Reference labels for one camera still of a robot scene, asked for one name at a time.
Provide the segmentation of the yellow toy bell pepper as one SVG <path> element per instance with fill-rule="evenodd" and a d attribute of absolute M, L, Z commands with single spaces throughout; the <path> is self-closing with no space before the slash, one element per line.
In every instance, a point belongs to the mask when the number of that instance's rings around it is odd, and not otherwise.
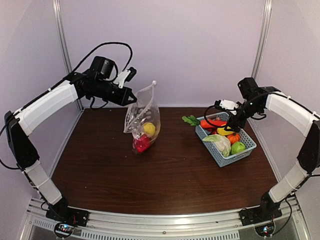
<path fill-rule="evenodd" d="M 219 128 L 217 128 L 217 133 L 219 135 L 221 135 L 221 136 L 228 136 L 228 135 L 234 133 L 234 131 L 232 131 L 232 130 L 231 131 L 226 131 L 226 130 L 223 129 L 223 127 L 219 127 Z"/>

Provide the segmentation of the green toy apple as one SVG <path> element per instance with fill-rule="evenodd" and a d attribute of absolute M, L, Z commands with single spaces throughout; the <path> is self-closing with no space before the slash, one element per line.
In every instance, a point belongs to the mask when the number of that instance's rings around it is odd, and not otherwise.
<path fill-rule="evenodd" d="M 245 149 L 246 149 L 245 144 L 240 141 L 237 141 L 231 146 L 230 154 L 234 155 L 234 154 L 237 154 L 237 153 L 244 151 Z"/>

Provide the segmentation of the clear polka dot zip bag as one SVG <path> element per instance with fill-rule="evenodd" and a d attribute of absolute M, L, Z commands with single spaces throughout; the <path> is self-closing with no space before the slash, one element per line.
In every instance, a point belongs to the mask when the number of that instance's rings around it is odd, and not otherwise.
<path fill-rule="evenodd" d="M 143 130 L 145 123 L 153 123 L 156 127 L 155 134 L 152 137 L 148 136 L 151 141 L 151 146 L 158 138 L 161 130 L 160 109 L 155 101 L 156 86 L 157 82 L 154 80 L 149 86 L 136 92 L 135 96 L 137 97 L 137 101 L 130 104 L 127 108 L 123 130 L 126 134 L 132 134 L 134 141 L 134 139 L 138 139 L 141 135 L 145 134 Z M 146 151 L 137 153 L 134 149 L 133 141 L 132 149 L 136 154 L 142 154 Z"/>

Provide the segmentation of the yellow toy pear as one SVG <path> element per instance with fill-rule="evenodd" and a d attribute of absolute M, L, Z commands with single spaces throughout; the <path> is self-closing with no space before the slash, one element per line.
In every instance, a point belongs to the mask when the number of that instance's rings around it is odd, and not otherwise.
<path fill-rule="evenodd" d="M 152 137 L 156 133 L 156 126 L 152 122 L 146 122 L 143 124 L 143 132 L 147 136 Z"/>

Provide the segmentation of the orange toy carrot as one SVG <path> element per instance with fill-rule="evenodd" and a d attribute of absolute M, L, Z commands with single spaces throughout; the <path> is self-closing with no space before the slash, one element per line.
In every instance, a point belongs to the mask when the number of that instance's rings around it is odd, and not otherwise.
<path fill-rule="evenodd" d="M 219 128 L 223 127 L 227 124 L 226 121 L 222 120 L 212 120 L 212 119 L 202 119 L 199 120 L 195 116 L 183 116 L 181 118 L 185 123 L 191 125 L 191 126 L 201 126 L 203 129 L 210 129 L 210 128 Z"/>

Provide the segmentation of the red toy bell pepper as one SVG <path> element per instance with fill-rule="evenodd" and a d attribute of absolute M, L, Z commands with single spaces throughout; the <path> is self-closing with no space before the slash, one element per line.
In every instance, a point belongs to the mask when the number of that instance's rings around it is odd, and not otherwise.
<path fill-rule="evenodd" d="M 151 140 L 146 134 L 141 135 L 139 138 L 133 139 L 133 148 L 137 153 L 143 153 L 150 146 Z"/>

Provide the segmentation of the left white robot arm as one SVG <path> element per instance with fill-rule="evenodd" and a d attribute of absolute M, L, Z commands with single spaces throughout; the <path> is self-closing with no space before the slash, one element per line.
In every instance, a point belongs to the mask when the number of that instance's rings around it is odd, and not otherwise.
<path fill-rule="evenodd" d="M 48 204 L 53 206 L 51 211 L 61 222 L 69 221 L 72 211 L 61 203 L 63 195 L 42 167 L 40 156 L 29 136 L 50 116 L 83 97 L 100 98 L 106 103 L 122 107 L 135 103 L 137 98 L 125 83 L 136 75 L 136 69 L 125 69 L 114 80 L 110 80 L 114 67 L 112 60 L 96 56 L 85 72 L 72 71 L 61 83 L 49 88 L 38 99 L 15 112 L 8 111 L 5 114 L 8 145 L 18 169 L 30 179 Z"/>

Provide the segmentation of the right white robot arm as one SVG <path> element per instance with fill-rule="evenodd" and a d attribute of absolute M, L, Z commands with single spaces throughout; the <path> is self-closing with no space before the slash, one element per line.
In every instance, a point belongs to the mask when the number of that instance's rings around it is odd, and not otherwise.
<path fill-rule="evenodd" d="M 284 130 L 292 130 L 281 156 L 286 160 L 297 155 L 292 167 L 282 179 L 261 197 L 256 210 L 259 220 L 268 220 L 278 210 L 280 203 L 296 192 L 320 166 L 320 116 L 307 109 L 274 86 L 258 86 L 255 79 L 247 77 L 237 84 L 242 102 L 220 100 L 218 106 L 229 113 L 227 127 L 234 132 L 244 128 L 247 119 L 265 119 L 270 113 L 275 120 L 269 139 L 279 144 L 286 137 Z"/>

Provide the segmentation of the orange toy pumpkin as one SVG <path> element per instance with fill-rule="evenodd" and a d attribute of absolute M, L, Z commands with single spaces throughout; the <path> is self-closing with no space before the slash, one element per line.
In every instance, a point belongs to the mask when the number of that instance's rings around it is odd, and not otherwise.
<path fill-rule="evenodd" d="M 241 139 L 240 134 L 239 134 L 239 133 L 236 133 L 236 132 L 234 132 L 234 133 L 232 133 L 232 134 L 230 134 L 230 135 L 227 135 L 226 137 L 227 137 L 228 140 L 230 141 L 230 144 L 231 144 L 231 145 L 233 145 L 233 144 L 236 143 L 236 142 L 239 142 L 240 139 Z"/>

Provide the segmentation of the toy cabbage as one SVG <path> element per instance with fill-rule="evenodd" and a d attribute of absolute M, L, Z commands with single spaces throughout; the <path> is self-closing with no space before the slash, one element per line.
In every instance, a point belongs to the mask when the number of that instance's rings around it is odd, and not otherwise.
<path fill-rule="evenodd" d="M 229 139 L 225 136 L 219 134 L 212 134 L 204 137 L 203 142 L 210 142 L 215 145 L 218 151 L 222 154 L 223 157 L 228 157 L 231 153 L 231 143 Z"/>

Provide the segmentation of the blue plastic basket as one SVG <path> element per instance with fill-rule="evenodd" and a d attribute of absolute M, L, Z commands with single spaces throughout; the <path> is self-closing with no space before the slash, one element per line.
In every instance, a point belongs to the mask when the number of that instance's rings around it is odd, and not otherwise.
<path fill-rule="evenodd" d="M 244 149 L 235 154 L 231 153 L 232 144 L 226 136 L 214 134 L 212 137 L 210 132 L 202 128 L 200 125 L 195 127 L 195 132 L 202 140 L 202 143 L 214 158 L 215 162 L 221 168 L 248 157 L 257 147 L 254 140 L 243 129 L 240 130 L 239 141 L 244 145 Z"/>

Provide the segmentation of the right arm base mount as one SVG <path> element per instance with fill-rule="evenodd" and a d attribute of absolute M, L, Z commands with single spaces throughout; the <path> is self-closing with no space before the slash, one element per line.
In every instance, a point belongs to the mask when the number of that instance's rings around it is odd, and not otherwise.
<path fill-rule="evenodd" d="M 242 208 L 238 214 L 242 226 L 254 225 L 256 234 L 262 238 L 271 237 L 276 232 L 275 219 L 283 215 L 280 209 L 264 215 L 260 212 L 259 206 Z"/>

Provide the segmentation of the aluminium front rail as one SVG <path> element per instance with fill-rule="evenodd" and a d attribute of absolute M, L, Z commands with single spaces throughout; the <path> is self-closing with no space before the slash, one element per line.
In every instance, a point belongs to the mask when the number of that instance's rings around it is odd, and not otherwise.
<path fill-rule="evenodd" d="M 309 240 L 295 197 L 280 205 L 274 220 L 243 225 L 240 209 L 199 214 L 146 215 L 90 210 L 87 225 L 78 226 L 69 240 Z M 265 230 L 274 225 L 275 235 Z"/>

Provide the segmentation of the left aluminium frame post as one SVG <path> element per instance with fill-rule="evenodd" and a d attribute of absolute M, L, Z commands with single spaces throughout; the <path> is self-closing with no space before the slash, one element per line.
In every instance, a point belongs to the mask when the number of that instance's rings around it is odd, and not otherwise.
<path fill-rule="evenodd" d="M 52 4 L 53 4 L 53 13 L 54 13 L 54 18 L 56 22 L 57 34 L 58 34 L 61 53 L 62 53 L 62 59 L 63 59 L 65 70 L 69 74 L 72 71 L 72 65 L 71 65 L 70 55 L 69 55 L 67 41 L 66 41 L 64 24 L 63 24 L 63 17 L 61 12 L 61 1 L 53 0 Z"/>

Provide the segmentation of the right aluminium frame post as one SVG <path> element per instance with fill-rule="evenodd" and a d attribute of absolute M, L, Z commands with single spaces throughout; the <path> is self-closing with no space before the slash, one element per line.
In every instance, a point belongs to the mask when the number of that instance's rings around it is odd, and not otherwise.
<path fill-rule="evenodd" d="M 266 47 L 268 33 L 270 29 L 270 24 L 271 24 L 272 11 L 273 11 L 273 1 L 265 0 L 261 28 L 260 28 L 260 35 L 259 35 L 257 50 L 256 50 L 255 59 L 253 63 L 253 68 L 251 72 L 251 76 L 255 80 L 258 78 L 259 70 L 263 60 L 263 53 Z"/>

